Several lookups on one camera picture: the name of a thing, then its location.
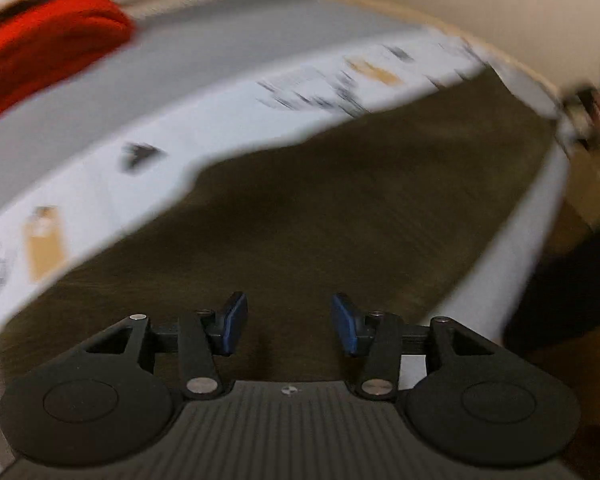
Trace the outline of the brown corduroy pants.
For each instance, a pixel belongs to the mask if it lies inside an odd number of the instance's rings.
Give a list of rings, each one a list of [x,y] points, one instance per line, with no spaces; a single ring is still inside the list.
[[[60,278],[0,333],[8,384],[134,313],[156,325],[249,316],[221,374],[333,380],[329,301],[416,323],[461,281],[526,194],[556,126],[493,70],[301,143],[228,158],[175,205]]]

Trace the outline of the grey printed bed sheet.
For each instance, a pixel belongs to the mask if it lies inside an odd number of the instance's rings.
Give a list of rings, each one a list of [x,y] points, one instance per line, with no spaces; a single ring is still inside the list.
[[[97,140],[0,213],[0,333],[68,272],[175,205],[204,168],[301,143],[484,70],[493,70],[517,99],[554,120],[554,142],[526,194],[469,273],[420,321],[403,321],[428,325],[435,316],[447,316],[497,344],[496,334],[529,274],[528,266],[515,266],[503,254],[503,240],[517,214],[526,214],[540,228],[550,221],[566,178],[566,158],[558,144],[562,114],[535,81],[463,39],[314,0],[218,0],[152,18],[132,47],[1,121],[2,128],[41,128],[62,136],[89,133]],[[361,307],[345,292],[336,294],[347,295],[363,312],[390,312]],[[234,356],[238,345],[230,356],[216,356],[225,393],[184,403],[155,442],[114,462],[35,463],[16,455],[0,428],[1,475],[568,477],[556,456],[535,466],[474,466],[422,442],[393,404],[366,401],[350,391],[351,361],[336,330],[335,335],[343,366],[333,380],[227,378],[219,362]],[[0,382],[0,401],[12,382]]]

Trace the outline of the red folded quilt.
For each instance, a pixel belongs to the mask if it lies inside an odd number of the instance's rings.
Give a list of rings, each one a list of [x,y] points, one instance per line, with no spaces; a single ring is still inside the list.
[[[0,24],[0,115],[127,44],[132,20],[111,0],[47,0]]]

